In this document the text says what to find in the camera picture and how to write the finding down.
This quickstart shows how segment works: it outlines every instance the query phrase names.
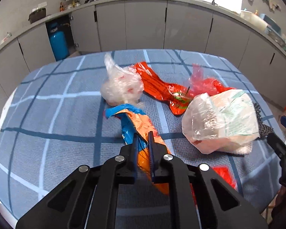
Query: silver screw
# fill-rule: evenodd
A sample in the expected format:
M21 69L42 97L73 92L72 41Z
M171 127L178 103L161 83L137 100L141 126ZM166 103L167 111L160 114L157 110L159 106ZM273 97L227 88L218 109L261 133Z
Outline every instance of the silver screw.
M171 154L165 154L165 155L163 156L163 158L164 158L165 160L167 160L167 161L170 161L170 160L172 160L173 156L172 156Z
M199 169L201 169L202 171L207 171L209 170L209 166L207 164L201 164L199 165Z
M118 155L115 157L116 162L122 162L125 160L124 156Z
M86 172L88 171L88 169L89 168L87 167L87 165L82 165L78 168L79 172Z

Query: table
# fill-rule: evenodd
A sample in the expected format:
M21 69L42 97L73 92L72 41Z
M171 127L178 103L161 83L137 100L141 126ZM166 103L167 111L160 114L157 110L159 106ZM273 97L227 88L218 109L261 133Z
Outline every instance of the table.
M105 53L94 53L43 66L18 86L0 130L0 200L19 219L78 166L103 164L124 145L121 123L106 120L108 107L100 94L107 78ZM146 61L159 77L183 84L192 63L203 66L204 76L225 86L245 90L262 108L265 124L284 136L266 102L249 80L224 58L179 50L125 50L111 55L119 66ZM185 163L227 166L238 191L260 212L280 188L279 159L265 140L253 143L252 153L201 154L182 134L182 116L143 94L144 111L167 147ZM134 186L121 185L116 228L170 228L169 200L139 173Z

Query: blue container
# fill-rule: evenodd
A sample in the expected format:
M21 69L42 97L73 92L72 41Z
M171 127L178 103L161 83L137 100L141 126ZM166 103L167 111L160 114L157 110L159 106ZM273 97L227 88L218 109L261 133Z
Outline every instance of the blue container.
M65 59L69 55L66 38L62 31L58 31L57 23L51 25L49 42L51 43L56 61Z

